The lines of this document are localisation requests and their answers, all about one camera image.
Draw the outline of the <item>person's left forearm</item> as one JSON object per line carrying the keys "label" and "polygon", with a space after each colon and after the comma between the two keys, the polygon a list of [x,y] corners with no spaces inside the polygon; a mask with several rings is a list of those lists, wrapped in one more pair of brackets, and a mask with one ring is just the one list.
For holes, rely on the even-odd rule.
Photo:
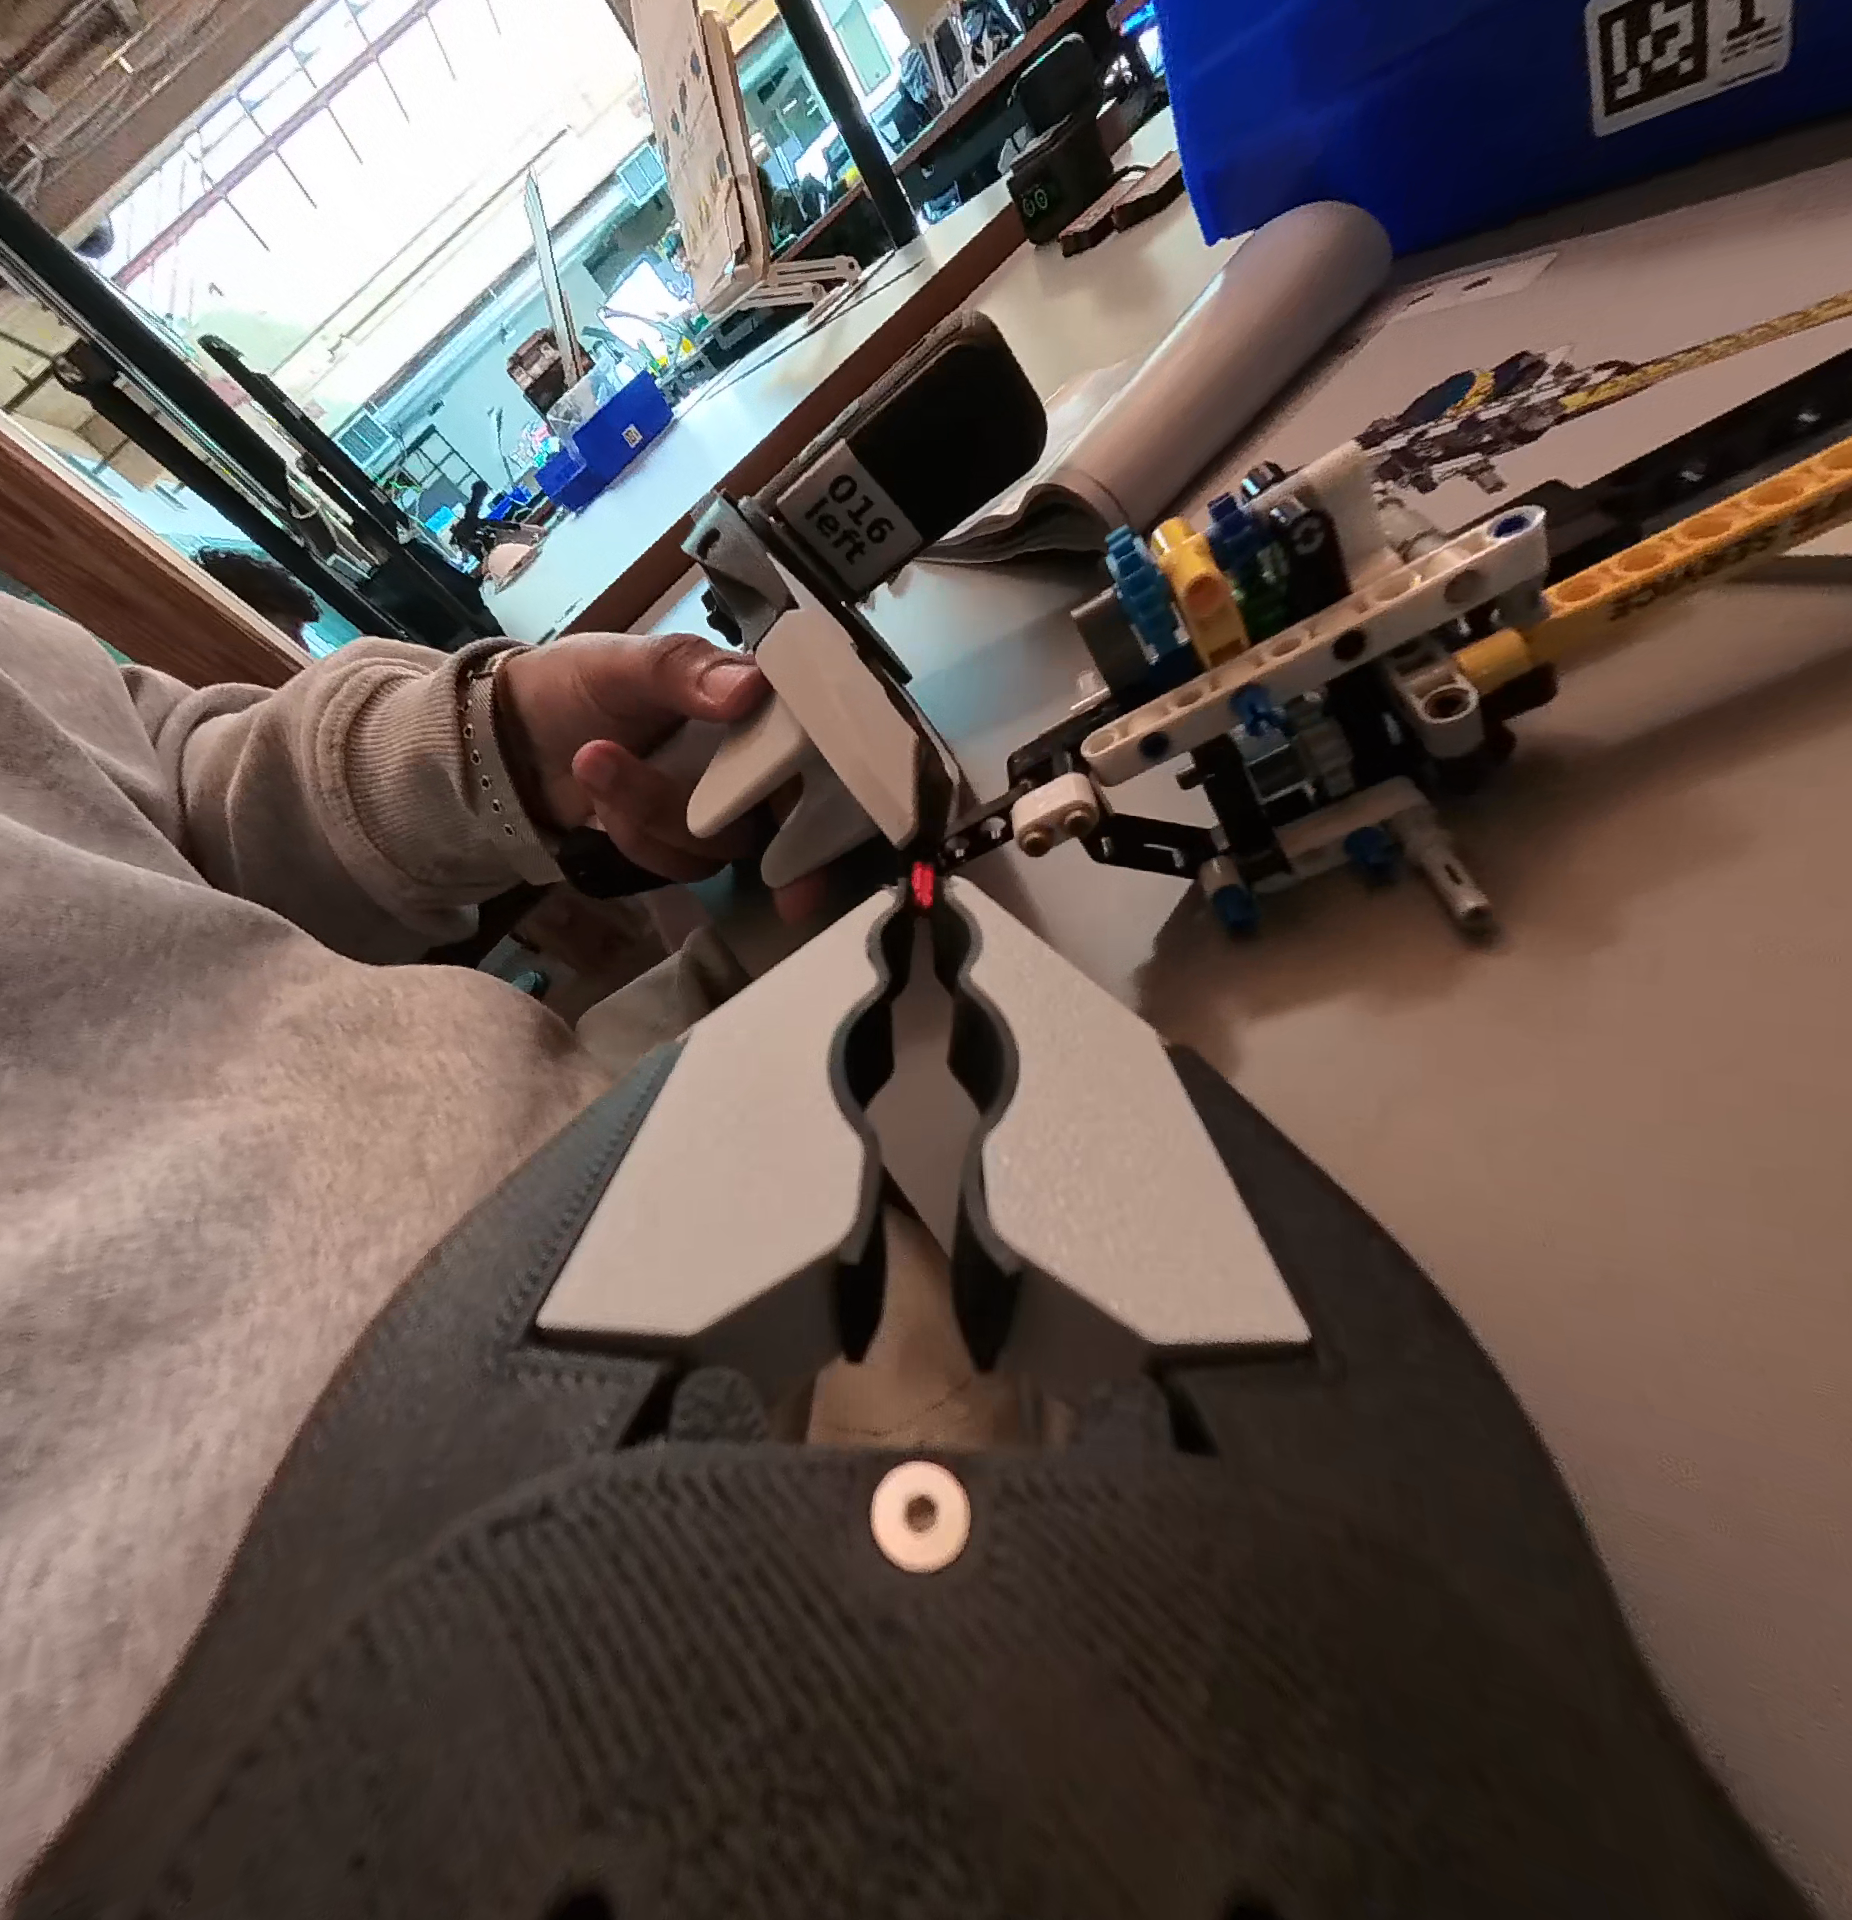
{"label": "person's left forearm", "polygon": [[492,729],[512,653],[365,639],[284,685],[120,676],[161,784],[161,829],[199,878],[361,961],[474,932],[479,909],[561,880]]}

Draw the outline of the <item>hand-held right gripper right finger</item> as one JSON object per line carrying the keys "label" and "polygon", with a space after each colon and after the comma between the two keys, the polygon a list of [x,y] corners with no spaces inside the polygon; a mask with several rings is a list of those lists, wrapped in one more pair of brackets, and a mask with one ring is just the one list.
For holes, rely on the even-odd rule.
{"label": "hand-held right gripper right finger", "polygon": [[1152,1374],[1313,1333],[1156,1027],[970,884],[929,917],[962,1149],[953,1306],[994,1374]]}

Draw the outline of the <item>partly built lego model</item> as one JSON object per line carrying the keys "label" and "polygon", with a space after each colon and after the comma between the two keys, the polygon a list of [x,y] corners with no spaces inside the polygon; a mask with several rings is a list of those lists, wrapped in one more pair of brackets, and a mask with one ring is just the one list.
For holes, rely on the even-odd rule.
{"label": "partly built lego model", "polygon": [[1852,525],[1852,346],[1584,484],[1514,493],[1504,463],[1842,319],[1852,290],[1643,364],[1520,350],[1308,468],[1251,468],[1202,521],[1111,531],[1072,614],[1088,691],[949,829],[939,873],[1074,841],[1251,932],[1271,889],[1413,870],[1460,934],[1496,937],[1438,803],[1511,759],[1566,668]]}

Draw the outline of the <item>person's left hand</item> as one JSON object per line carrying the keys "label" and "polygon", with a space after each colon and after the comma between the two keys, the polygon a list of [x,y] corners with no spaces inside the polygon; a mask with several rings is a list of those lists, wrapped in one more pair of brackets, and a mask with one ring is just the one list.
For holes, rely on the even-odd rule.
{"label": "person's left hand", "polygon": [[703,881],[751,860],[759,827],[688,829],[694,777],[652,755],[683,727],[735,729],[771,685],[705,637],[564,637],[501,659],[490,711],[524,813],[551,845],[600,831],[643,873]]}

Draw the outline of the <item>black pole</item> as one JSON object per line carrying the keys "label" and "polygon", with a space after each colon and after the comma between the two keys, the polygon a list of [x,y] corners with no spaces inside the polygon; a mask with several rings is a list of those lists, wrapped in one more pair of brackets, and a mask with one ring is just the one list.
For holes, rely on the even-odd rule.
{"label": "black pole", "polygon": [[861,169],[866,195],[873,202],[890,245],[895,249],[910,247],[918,240],[915,208],[906,199],[890,156],[863,107],[855,84],[842,65],[842,57],[833,46],[822,9],[819,3],[793,0],[776,3],[773,7],[799,50],[799,57],[810,69],[819,96],[830,107],[848,156]]}

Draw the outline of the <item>black charger with green rings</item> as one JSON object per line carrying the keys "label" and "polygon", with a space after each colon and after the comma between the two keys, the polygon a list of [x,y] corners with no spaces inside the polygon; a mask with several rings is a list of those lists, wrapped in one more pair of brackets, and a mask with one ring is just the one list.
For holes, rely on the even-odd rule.
{"label": "black charger with green rings", "polygon": [[1096,117],[1083,115],[1036,134],[1008,167],[1025,243],[1055,243],[1110,191],[1111,180],[1113,166]]}

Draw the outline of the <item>printed cardboard box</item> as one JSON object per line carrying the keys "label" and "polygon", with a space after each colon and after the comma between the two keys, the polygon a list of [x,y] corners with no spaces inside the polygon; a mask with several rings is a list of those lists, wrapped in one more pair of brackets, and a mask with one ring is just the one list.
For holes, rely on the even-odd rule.
{"label": "printed cardboard box", "polygon": [[630,18],[683,265],[700,308],[722,319],[769,270],[739,63],[725,25],[694,3],[632,3]]}

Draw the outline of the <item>wooden stand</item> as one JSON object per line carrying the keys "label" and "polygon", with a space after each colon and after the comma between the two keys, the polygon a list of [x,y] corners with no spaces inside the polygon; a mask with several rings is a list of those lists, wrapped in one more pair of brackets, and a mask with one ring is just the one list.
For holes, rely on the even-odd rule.
{"label": "wooden stand", "polygon": [[694,267],[700,308],[714,323],[750,310],[832,308],[853,290],[864,269],[848,255],[733,255]]}

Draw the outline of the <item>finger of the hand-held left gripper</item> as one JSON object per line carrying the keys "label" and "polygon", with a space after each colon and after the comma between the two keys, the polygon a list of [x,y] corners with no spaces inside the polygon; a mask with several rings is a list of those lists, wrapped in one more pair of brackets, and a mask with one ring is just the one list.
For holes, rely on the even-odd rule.
{"label": "finger of the hand-held left gripper", "polygon": [[688,797],[686,827],[703,841],[714,839],[788,786],[810,749],[810,734],[790,702],[756,707],[724,734],[710,755]]}
{"label": "finger of the hand-held left gripper", "polygon": [[791,889],[866,837],[904,860],[934,857],[962,795],[962,770],[910,691],[819,609],[782,614],[756,659],[819,755],[760,860],[766,887]]}

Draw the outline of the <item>small blue storage bin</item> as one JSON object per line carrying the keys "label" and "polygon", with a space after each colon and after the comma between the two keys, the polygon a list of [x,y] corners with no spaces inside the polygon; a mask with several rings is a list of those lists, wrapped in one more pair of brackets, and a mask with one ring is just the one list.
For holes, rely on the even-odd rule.
{"label": "small blue storage bin", "polygon": [[545,409],[551,452],[536,484],[554,506],[579,514],[616,484],[672,425],[651,370],[597,369]]}

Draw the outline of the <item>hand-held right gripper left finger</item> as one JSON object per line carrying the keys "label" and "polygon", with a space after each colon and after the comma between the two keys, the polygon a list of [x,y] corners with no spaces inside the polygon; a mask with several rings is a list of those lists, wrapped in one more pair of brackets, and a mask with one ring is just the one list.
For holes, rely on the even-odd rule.
{"label": "hand-held right gripper left finger", "polygon": [[541,1335],[683,1365],[864,1357],[888,1268],[869,1106],[912,946],[912,899],[884,889],[664,1056]]}

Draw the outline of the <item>black metal frame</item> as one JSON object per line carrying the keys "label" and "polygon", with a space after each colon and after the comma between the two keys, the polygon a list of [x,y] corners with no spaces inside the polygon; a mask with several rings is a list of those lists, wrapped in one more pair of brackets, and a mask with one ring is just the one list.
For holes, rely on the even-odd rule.
{"label": "black metal frame", "polygon": [[0,278],[73,333],[54,380],[360,633],[441,653],[502,626],[482,591],[228,340],[197,349],[0,182]]}

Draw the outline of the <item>lego instruction booklet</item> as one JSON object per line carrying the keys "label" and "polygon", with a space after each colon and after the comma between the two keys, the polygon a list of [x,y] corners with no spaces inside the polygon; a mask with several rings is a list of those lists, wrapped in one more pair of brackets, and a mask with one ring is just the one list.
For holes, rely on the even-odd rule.
{"label": "lego instruction booklet", "polygon": [[[1083,555],[1120,529],[1147,529],[1202,464],[1246,432],[1378,294],[1392,252],[1378,223],[1342,202],[1300,204],[1255,229],[1144,356],[1104,369],[1067,402],[1094,402],[1012,486],[931,539],[931,563],[983,566]],[[1356,443],[1378,480],[1434,493],[1466,479],[1499,491],[1497,461],[1702,366],[1852,319],[1852,288],[1748,329],[1645,360],[1580,366],[1564,349],[1514,350],[1465,369],[1373,419]]]}

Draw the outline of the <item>large blue plastic bin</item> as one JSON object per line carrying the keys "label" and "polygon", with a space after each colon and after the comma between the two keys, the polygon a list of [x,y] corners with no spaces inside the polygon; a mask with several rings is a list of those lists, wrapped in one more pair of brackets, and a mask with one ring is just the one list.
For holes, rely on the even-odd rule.
{"label": "large blue plastic bin", "polygon": [[1346,202],[1408,255],[1852,113],[1852,3],[1159,3],[1218,245]]}

